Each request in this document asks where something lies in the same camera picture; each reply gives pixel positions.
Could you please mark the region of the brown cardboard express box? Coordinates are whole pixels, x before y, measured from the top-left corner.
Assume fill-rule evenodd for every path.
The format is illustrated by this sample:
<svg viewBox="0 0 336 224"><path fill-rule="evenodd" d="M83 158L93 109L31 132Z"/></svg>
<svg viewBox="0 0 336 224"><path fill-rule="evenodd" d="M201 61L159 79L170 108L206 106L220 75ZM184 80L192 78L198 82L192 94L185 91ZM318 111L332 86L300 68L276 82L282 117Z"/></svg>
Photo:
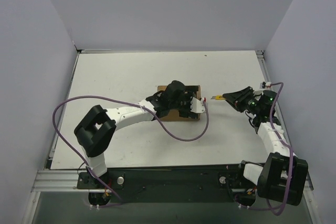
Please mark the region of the brown cardboard express box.
<svg viewBox="0 0 336 224"><path fill-rule="evenodd" d="M193 86L185 86L186 91L190 91L193 93L193 96L197 99L201 98L201 86L193 85ZM183 115L187 115L186 113L180 113L178 110L171 110L168 115L161 118L163 122L196 122L200 120L201 115L194 113L189 113L189 117L182 117Z"/></svg>

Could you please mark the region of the yellow utility knife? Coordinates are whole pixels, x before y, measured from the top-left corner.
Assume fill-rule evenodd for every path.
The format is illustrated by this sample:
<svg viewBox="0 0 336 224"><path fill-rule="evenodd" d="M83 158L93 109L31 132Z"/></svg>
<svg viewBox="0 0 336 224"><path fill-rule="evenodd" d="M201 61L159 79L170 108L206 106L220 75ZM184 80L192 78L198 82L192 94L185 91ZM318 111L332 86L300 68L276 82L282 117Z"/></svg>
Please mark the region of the yellow utility knife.
<svg viewBox="0 0 336 224"><path fill-rule="evenodd" d="M222 95L215 95L211 97L212 100L226 100Z"/></svg>

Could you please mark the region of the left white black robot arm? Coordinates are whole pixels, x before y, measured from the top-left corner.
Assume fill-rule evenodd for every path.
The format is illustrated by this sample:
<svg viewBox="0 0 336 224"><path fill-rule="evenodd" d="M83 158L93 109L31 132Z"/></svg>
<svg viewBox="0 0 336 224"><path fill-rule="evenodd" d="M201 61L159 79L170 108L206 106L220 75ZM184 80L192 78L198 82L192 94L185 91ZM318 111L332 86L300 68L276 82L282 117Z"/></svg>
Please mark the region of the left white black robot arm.
<svg viewBox="0 0 336 224"><path fill-rule="evenodd" d="M89 182L101 188L108 181L104 152L117 130L140 122L166 117L176 110L183 118L196 119L205 112L204 98L197 95L199 87L190 89L179 81L172 81L165 90L141 100L136 106L104 109L93 106L74 130L78 143L85 153L91 169Z"/></svg>

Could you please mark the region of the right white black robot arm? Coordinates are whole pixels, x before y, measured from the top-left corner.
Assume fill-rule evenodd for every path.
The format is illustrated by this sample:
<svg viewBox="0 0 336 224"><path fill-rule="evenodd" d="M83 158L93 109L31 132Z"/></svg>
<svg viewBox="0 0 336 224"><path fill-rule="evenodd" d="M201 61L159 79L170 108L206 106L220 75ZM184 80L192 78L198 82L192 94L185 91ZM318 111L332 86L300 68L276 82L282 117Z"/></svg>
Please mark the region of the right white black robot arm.
<svg viewBox="0 0 336 224"><path fill-rule="evenodd" d="M249 121L268 153L263 165L243 163L242 177L256 185L259 197L297 206L303 195L308 163L296 156L285 139L275 115L279 92L271 87L271 83L264 83L260 90L246 87L224 93L222 98L236 111L253 115Z"/></svg>

